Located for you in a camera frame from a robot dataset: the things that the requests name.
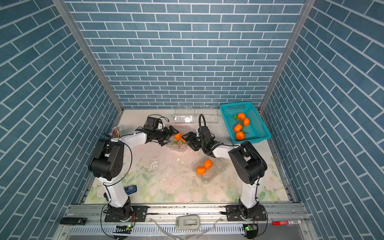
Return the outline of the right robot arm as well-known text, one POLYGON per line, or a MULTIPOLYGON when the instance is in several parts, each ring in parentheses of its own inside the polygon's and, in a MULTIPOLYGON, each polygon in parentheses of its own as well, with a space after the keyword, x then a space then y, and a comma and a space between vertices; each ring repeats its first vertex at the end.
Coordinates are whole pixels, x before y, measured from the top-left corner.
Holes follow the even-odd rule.
POLYGON ((258 204, 259 180, 264 177, 268 166, 249 141, 245 141, 240 145, 226 145, 215 140, 215 136, 208 127, 200 127, 196 133, 189 132, 181 136, 181 139, 194 151, 202 150, 212 158, 231 160, 239 178, 243 181, 240 198, 241 206, 246 210, 250 210, 258 204))

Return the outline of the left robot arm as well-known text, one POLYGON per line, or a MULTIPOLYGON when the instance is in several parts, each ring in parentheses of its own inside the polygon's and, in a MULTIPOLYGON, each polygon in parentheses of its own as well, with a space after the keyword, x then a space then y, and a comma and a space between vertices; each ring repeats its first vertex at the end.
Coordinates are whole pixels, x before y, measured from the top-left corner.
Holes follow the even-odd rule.
POLYGON ((130 201, 122 185, 123 177, 120 177, 125 147, 132 152, 133 147, 150 142, 165 146, 171 137, 179 134, 179 131, 173 126, 166 127, 162 119, 169 121, 168 118, 162 116, 158 118, 148 116, 145 124, 131 134, 119 138, 104 137, 98 140, 88 168, 103 185, 109 200, 109 207, 121 209, 130 201))

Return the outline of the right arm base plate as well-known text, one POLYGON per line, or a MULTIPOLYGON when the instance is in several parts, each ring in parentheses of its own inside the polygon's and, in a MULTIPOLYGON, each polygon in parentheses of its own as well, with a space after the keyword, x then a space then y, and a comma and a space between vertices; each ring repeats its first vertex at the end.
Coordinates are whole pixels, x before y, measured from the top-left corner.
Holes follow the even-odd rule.
POLYGON ((247 209, 243 205, 226 205, 225 211, 221 212, 227 216, 227 221, 238 222, 238 221, 266 221, 267 211, 261 204, 256 204, 251 209, 247 209))

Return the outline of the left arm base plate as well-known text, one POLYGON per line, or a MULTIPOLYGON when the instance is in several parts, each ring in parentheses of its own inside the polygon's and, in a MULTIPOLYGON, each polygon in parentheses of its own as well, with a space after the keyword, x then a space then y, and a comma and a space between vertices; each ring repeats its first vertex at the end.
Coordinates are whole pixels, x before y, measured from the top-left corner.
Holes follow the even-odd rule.
POLYGON ((104 221, 107 223, 145 222, 148 206, 131 206, 131 212, 131 217, 127 220, 123 220, 117 214, 112 213, 112 211, 104 209, 103 213, 106 215, 104 221))

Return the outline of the orange pair with leaves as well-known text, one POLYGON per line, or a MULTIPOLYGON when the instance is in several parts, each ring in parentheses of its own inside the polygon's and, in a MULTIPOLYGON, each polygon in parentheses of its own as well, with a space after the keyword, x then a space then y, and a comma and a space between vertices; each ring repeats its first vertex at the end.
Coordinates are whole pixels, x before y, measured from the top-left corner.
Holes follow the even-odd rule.
POLYGON ((244 113, 238 113, 237 115, 234 115, 233 119, 237 124, 242 124, 243 127, 250 125, 250 119, 247 118, 244 113))

